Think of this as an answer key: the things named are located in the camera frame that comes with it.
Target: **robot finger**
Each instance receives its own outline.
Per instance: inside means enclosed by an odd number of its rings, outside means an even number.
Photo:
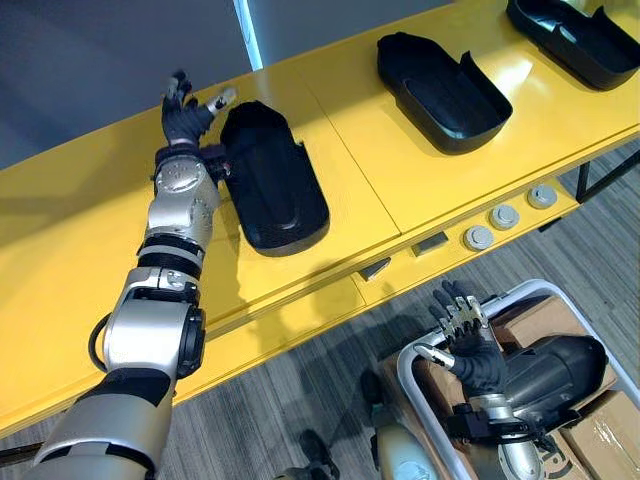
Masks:
[[[207,109],[215,117],[221,110],[233,103],[237,96],[238,93],[234,87],[226,87],[218,95],[207,101]]]

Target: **robotic arm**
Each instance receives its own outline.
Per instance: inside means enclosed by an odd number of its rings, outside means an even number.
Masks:
[[[169,145],[156,154],[155,198],[138,265],[101,322],[104,363],[92,356],[106,376],[69,409],[26,480],[156,476],[176,382],[200,367],[204,352],[198,282],[223,169],[203,159],[199,139],[235,98],[226,89],[204,105],[194,98],[183,105],[190,90],[184,72],[177,72],[163,101]]]

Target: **black rubber band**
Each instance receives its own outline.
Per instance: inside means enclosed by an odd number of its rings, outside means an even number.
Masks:
[[[187,275],[200,279],[202,269],[184,257],[170,253],[147,253],[138,258],[139,267],[161,267],[177,270]]]
[[[98,357],[98,354],[96,352],[96,342],[98,341],[98,335],[100,335],[100,332],[109,321],[110,316],[111,313],[107,313],[104,317],[102,317],[96,324],[96,326],[93,327],[93,330],[91,330],[91,335],[89,335],[89,358],[91,359],[91,362],[96,366],[96,368],[104,373],[107,373],[107,366],[100,359],[100,357]]]
[[[200,248],[197,243],[189,242],[183,238],[169,234],[154,235],[153,237],[147,238],[142,244],[142,247],[140,247],[140,250],[145,247],[151,247],[154,245],[164,245],[167,247],[179,248],[196,256],[203,252],[202,248]]]

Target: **black plastic tray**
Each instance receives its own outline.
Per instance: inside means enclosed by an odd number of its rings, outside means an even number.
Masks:
[[[405,115],[444,153],[480,147],[513,112],[469,52],[458,64],[427,38],[403,32],[382,37],[378,74]]]
[[[640,45],[598,8],[592,17],[562,0],[509,0],[514,26],[583,83],[611,90],[640,66]]]
[[[229,112],[220,140],[231,166],[225,183],[258,253],[292,255],[324,237],[329,208],[284,116],[258,101],[242,103]]]

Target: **black cable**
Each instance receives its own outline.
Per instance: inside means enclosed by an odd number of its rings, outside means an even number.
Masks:
[[[91,362],[96,366],[96,368],[104,373],[107,373],[107,366],[96,353],[96,341],[98,340],[98,335],[100,335],[100,332],[109,321],[110,316],[111,313],[107,313],[104,317],[102,317],[102,319],[96,324],[96,326],[93,327],[93,330],[91,330],[91,335],[89,335],[89,358],[91,359]]]

